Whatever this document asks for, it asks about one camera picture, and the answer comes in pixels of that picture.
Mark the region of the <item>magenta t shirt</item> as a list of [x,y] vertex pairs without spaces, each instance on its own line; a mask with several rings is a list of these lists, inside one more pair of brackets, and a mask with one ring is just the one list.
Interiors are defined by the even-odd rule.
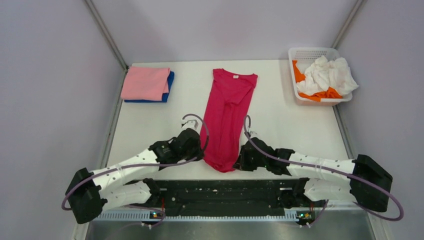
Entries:
[[213,81],[200,131],[204,161],[216,171],[232,172],[240,152],[244,118],[248,114],[258,75],[242,75],[223,68],[212,71]]

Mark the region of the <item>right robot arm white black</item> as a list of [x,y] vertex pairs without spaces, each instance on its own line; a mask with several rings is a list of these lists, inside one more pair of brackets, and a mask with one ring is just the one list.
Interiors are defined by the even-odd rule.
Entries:
[[293,192],[299,206],[311,201],[354,202],[365,209],[384,213],[388,209],[393,177],[371,157],[327,159],[288,148],[272,148],[253,137],[241,147],[233,167],[241,171],[265,168],[278,176],[292,176],[303,182]]

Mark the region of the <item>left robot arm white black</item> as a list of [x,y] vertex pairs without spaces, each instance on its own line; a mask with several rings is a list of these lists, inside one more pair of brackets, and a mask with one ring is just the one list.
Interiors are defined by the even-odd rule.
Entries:
[[82,168],[74,174],[61,208],[71,211],[78,224],[85,224],[119,207],[161,206],[160,187],[145,176],[201,160],[208,144],[208,139],[201,143],[197,131],[187,128],[120,163],[93,171]]

